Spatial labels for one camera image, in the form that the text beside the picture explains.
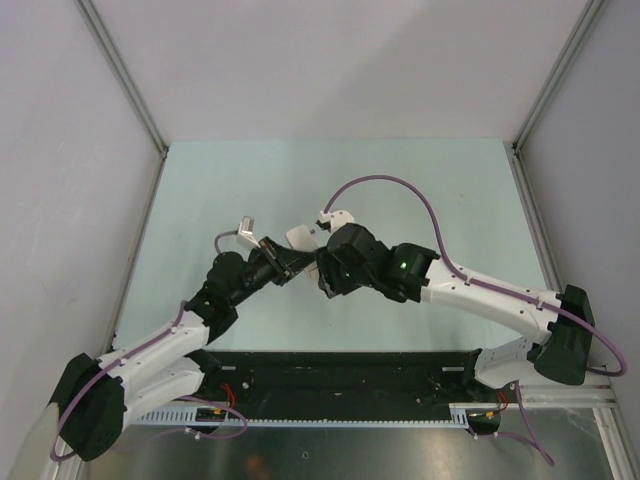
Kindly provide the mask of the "red white remote control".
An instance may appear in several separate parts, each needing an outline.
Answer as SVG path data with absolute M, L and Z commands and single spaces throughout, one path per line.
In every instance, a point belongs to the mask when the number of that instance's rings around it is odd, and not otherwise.
M 299 225 L 288 230 L 285 234 L 285 238 L 289 246 L 294 250 L 314 253 L 318 249 L 318 244 L 314 238 L 314 234 L 306 225 Z M 316 260 L 313 260 L 312 263 L 305 268 L 305 273 L 314 285 L 318 284 L 319 271 Z

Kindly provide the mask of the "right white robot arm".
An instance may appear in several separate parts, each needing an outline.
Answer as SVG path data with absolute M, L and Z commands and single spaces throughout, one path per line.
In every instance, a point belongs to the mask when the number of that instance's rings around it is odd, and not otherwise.
M 449 265 L 419 245 L 387 247 L 353 223 L 332 233 L 315 258 L 318 286 L 330 298 L 366 287 L 397 303 L 456 308 L 518 333 L 516 340 L 479 350 L 461 376 L 462 391 L 473 401 L 521 379 L 568 386 L 585 381 L 594 321 L 578 287 L 562 293 L 517 288 Z

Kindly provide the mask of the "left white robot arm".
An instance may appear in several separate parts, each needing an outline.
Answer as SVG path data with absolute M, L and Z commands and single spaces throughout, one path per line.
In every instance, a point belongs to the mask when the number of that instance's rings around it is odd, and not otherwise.
M 204 347 L 237 320 L 240 303 L 269 283 L 285 285 L 314 261 L 313 238 L 289 233 L 287 241 L 282 246 L 265 237 L 247 257 L 218 254 L 175 319 L 128 347 L 71 359 L 51 397 L 59 408 L 58 435 L 71 453 L 94 460 L 138 417 L 183 396 L 214 397 L 220 366 Z

